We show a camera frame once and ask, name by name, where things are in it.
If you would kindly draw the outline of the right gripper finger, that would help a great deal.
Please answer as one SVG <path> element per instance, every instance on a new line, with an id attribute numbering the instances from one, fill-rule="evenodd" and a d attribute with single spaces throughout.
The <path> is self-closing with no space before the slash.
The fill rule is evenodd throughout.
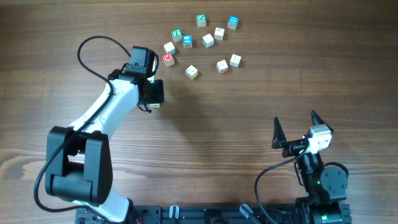
<path id="1" fill-rule="evenodd" d="M 274 134 L 272 138 L 272 148 L 280 149 L 287 146 L 287 139 L 283 132 L 282 126 L 278 117 L 274 118 Z"/>
<path id="2" fill-rule="evenodd" d="M 314 126 L 324 124 L 330 130 L 331 134 L 334 133 L 333 128 L 330 127 L 326 122 L 324 122 L 324 120 L 321 119 L 321 117 L 315 112 L 315 110 L 311 110 L 310 116 Z"/>

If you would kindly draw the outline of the red M block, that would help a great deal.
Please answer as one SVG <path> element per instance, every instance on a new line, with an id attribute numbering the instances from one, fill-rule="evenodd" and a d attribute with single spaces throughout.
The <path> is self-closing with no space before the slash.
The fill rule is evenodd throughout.
<path id="1" fill-rule="evenodd" d="M 174 56 L 171 53 L 164 54 L 162 56 L 162 60 L 165 63 L 166 67 L 169 67 L 175 63 Z"/>

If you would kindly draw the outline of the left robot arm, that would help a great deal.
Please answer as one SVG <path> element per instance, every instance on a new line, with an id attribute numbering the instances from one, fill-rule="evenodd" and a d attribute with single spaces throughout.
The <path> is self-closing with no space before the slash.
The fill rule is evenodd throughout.
<path id="1" fill-rule="evenodd" d="M 46 193 L 100 223 L 140 223 L 131 199 L 113 188 L 109 141 L 133 108 L 149 112 L 164 102 L 162 80 L 152 77 L 158 55 L 144 47 L 132 48 L 130 61 L 105 79 L 106 87 L 89 110 L 66 128 L 55 126 L 47 136 L 46 163 L 38 176 Z"/>

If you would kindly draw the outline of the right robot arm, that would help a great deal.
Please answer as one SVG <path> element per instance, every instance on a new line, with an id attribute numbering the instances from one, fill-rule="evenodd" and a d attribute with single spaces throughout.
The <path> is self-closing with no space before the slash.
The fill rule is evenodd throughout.
<path id="1" fill-rule="evenodd" d="M 294 204 L 278 205 L 277 223 L 351 223 L 346 200 L 348 169 L 338 162 L 324 163 L 320 151 L 331 144 L 334 130 L 311 111 L 312 126 L 301 139 L 288 141 L 278 118 L 274 118 L 272 147 L 282 149 L 282 157 L 295 157 L 298 182 L 306 191 Z"/>

